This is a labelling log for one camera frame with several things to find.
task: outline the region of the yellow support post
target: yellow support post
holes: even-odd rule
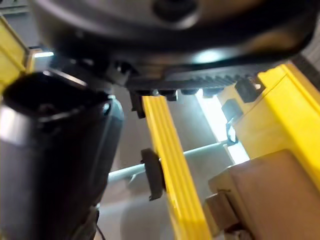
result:
[[[143,106],[153,146],[161,158],[168,208],[176,239],[211,240],[166,98],[144,96]]]

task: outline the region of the black bracket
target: black bracket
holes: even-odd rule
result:
[[[224,105],[222,106],[222,111],[227,120],[227,123],[225,125],[227,144],[229,146],[232,146],[239,142],[236,135],[236,131],[232,127],[232,122],[237,121],[244,113],[242,112],[240,106],[238,105],[237,100],[234,98],[228,99],[224,103]]]
[[[132,112],[136,112],[139,119],[144,119],[146,117],[146,113],[143,106],[142,96],[135,93],[130,92],[131,104],[132,104]]]
[[[246,77],[238,81],[235,84],[234,88],[238,92],[244,103],[254,102],[266,89],[266,87],[258,77]]]
[[[142,150],[141,156],[141,163],[144,164],[151,191],[149,200],[153,201],[159,199],[166,189],[164,172],[159,161],[159,156],[150,148]]]

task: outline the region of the brown block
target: brown block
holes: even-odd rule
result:
[[[239,223],[224,193],[208,197],[204,202],[203,211],[214,237]]]
[[[320,194],[288,150],[229,167],[209,187],[256,240],[320,239]]]

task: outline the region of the gray rod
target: gray rod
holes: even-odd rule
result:
[[[202,146],[202,147],[199,147],[196,149],[185,151],[183,154],[184,154],[184,156],[188,157],[189,155],[197,154],[197,153],[200,153],[200,152],[206,151],[206,150],[215,149],[215,148],[221,147],[225,144],[227,144],[227,141],[221,141],[221,142],[217,142],[217,143],[210,144],[207,146]],[[123,168],[123,169],[120,169],[117,171],[112,171],[109,173],[108,183],[114,183],[114,182],[123,180],[125,178],[130,178],[133,175],[141,174],[141,173],[144,173],[145,171],[146,171],[146,169],[145,169],[144,163],[138,164],[135,166],[130,166],[127,168]]]

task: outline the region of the bright light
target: bright light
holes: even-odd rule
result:
[[[227,140],[227,119],[217,96],[213,98],[203,98],[203,90],[201,89],[196,94],[196,98],[216,140],[218,142]],[[228,146],[227,149],[235,164],[241,164],[250,160],[241,142],[233,146]]]
[[[54,53],[52,51],[46,51],[46,52],[38,52],[34,54],[35,58],[45,58],[45,57],[51,57]]]
[[[213,98],[203,98],[203,90],[200,89],[196,98],[199,101],[203,114],[205,115],[209,126],[218,142],[227,140],[226,124],[227,119],[221,109],[221,103],[217,96]]]
[[[194,58],[194,62],[197,64],[206,64],[218,61],[220,58],[221,54],[217,53],[216,50],[206,50],[197,54]]]

